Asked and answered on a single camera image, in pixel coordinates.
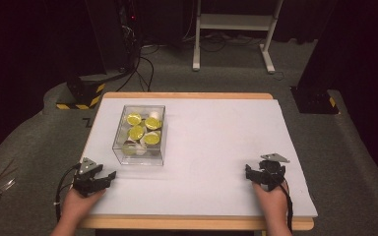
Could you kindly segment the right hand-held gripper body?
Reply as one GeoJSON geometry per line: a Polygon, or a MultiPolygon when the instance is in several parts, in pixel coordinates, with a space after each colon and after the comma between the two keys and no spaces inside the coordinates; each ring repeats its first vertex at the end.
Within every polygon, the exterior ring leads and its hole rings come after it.
{"type": "Polygon", "coordinates": [[[283,163],[289,163],[289,160],[278,153],[270,153],[261,155],[262,161],[268,160],[266,170],[261,170],[262,177],[260,185],[266,191],[274,190],[284,181],[285,167],[283,163]]]}

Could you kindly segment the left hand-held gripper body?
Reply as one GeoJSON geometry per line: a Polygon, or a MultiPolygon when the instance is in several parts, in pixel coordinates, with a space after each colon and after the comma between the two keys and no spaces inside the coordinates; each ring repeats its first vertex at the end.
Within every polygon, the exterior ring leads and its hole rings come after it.
{"type": "Polygon", "coordinates": [[[80,164],[78,172],[75,174],[73,188],[84,197],[105,188],[105,186],[97,186],[95,184],[96,174],[93,174],[93,169],[96,166],[96,162],[85,157],[80,164]]]}

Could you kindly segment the pile of coffee capsules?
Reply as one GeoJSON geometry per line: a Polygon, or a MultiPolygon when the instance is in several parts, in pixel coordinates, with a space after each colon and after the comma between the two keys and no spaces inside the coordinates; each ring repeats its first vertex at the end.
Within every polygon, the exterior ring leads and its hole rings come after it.
{"type": "Polygon", "coordinates": [[[143,116],[131,112],[125,117],[126,140],[122,150],[127,155],[144,155],[149,148],[156,148],[161,141],[162,121],[158,112],[143,116]]]}

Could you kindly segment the person's left hand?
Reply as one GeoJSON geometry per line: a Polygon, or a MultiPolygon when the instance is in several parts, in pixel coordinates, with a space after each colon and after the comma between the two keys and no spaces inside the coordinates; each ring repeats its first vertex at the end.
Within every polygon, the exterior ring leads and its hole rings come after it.
{"type": "Polygon", "coordinates": [[[69,190],[63,202],[60,220],[78,225],[104,194],[105,190],[101,190],[84,197],[75,189],[69,190]]]}

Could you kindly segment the person's right hand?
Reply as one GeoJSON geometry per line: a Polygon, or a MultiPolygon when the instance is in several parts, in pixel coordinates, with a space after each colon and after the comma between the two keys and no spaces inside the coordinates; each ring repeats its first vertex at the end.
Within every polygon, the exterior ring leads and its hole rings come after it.
{"type": "Polygon", "coordinates": [[[277,229],[287,227],[287,199],[284,186],[276,187],[270,192],[256,183],[253,183],[252,187],[268,227],[275,226],[277,229]]]}

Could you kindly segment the black yellow striped base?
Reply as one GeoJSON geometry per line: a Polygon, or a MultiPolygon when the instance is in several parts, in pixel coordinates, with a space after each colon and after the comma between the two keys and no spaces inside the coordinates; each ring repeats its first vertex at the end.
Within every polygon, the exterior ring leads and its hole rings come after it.
{"type": "Polygon", "coordinates": [[[64,75],[66,88],[56,102],[58,109],[93,109],[101,98],[105,83],[82,81],[75,75],[64,75]]]}

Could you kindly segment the wide black column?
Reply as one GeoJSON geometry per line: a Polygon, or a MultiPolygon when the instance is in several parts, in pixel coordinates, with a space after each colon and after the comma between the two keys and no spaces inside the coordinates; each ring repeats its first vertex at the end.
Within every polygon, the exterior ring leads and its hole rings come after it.
{"type": "Polygon", "coordinates": [[[378,0],[337,0],[297,85],[378,89],[378,0]]]}

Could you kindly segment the white metal stand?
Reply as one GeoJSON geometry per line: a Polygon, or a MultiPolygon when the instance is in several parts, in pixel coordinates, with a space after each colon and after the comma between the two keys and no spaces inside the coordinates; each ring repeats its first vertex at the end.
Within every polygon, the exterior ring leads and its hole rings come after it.
{"type": "Polygon", "coordinates": [[[259,45],[267,72],[274,74],[276,69],[272,62],[269,47],[276,29],[280,11],[284,0],[277,0],[272,15],[233,15],[233,14],[204,14],[201,10],[202,0],[197,0],[195,43],[193,52],[192,69],[199,71],[201,68],[201,30],[253,30],[267,33],[265,42],[259,45]]]}

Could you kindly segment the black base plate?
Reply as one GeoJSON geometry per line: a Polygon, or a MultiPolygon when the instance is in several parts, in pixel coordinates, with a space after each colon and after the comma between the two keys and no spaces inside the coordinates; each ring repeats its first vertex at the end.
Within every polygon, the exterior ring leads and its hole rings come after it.
{"type": "Polygon", "coordinates": [[[291,87],[297,109],[304,114],[338,114],[339,109],[334,99],[326,92],[311,93],[298,87],[291,87]]]}

